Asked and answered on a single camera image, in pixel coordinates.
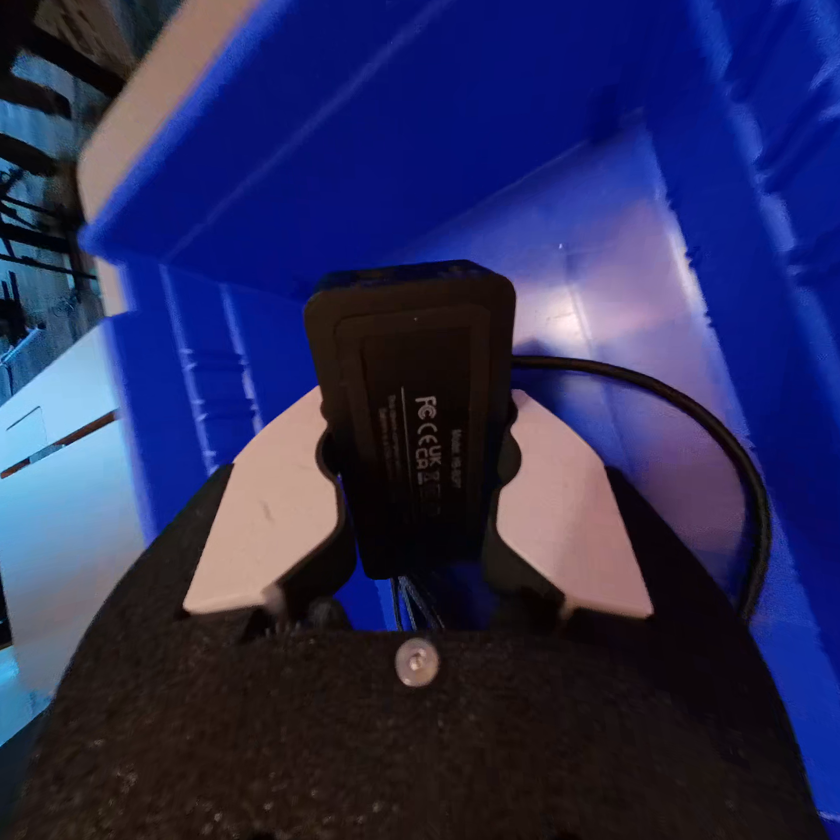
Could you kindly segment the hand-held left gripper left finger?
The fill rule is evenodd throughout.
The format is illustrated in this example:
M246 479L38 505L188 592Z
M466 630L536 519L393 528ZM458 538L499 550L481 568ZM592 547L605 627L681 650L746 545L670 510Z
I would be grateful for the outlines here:
M233 466L183 609L305 616L351 579L353 524L319 387L265 426Z

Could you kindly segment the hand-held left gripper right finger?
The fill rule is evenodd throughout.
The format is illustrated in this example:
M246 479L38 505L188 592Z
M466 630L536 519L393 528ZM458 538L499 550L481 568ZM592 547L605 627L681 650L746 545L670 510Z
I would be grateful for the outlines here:
M493 591L531 593L567 616L653 615L602 459L522 390L511 392L497 473L481 553Z

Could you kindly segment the black usb hub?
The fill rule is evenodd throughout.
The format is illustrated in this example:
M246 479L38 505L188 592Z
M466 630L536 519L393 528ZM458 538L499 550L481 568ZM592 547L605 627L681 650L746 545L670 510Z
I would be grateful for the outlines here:
M511 413L511 281L469 260L329 273L303 312L364 571L480 552Z

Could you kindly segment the blue plastic bin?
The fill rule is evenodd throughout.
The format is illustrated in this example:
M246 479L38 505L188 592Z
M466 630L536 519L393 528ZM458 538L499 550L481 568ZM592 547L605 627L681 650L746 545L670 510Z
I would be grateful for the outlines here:
M314 384L332 270L472 259L518 350L747 438L752 629L838 838L838 2L184 2L80 166L151 543Z

